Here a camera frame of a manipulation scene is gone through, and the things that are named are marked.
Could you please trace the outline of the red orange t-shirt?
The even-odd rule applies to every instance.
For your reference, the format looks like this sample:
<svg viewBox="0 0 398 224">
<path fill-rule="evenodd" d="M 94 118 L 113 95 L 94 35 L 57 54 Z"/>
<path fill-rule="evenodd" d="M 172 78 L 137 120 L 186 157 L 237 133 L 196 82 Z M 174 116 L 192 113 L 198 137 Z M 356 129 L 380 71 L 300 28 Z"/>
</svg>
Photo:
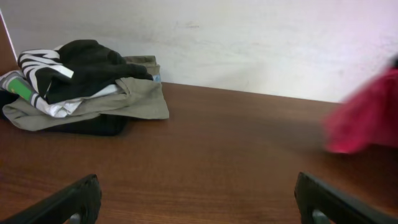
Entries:
<svg viewBox="0 0 398 224">
<path fill-rule="evenodd" d="M 351 154 L 370 144 L 397 147 L 397 69 L 386 70 L 339 105 L 324 128 L 331 152 Z"/>
</svg>

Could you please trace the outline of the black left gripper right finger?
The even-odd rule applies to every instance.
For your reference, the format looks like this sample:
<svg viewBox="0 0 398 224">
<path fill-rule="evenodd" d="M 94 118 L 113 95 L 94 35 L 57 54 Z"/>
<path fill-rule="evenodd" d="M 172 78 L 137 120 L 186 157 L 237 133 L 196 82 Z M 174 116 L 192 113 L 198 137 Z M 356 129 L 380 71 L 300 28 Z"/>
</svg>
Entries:
<svg viewBox="0 0 398 224">
<path fill-rule="evenodd" d="M 294 196 L 304 224 L 397 224 L 396 217 L 373 209 L 305 172 L 298 174 Z"/>
</svg>

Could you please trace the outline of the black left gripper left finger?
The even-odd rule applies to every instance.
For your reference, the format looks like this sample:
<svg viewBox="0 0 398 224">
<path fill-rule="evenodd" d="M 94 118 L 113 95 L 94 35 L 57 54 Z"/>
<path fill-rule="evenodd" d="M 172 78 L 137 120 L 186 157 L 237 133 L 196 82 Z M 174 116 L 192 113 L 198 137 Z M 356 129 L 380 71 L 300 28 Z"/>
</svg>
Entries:
<svg viewBox="0 0 398 224">
<path fill-rule="evenodd" d="M 90 174 L 1 223 L 64 223 L 73 215 L 80 217 L 80 223 L 95 223 L 101 198 L 97 175 Z"/>
</svg>

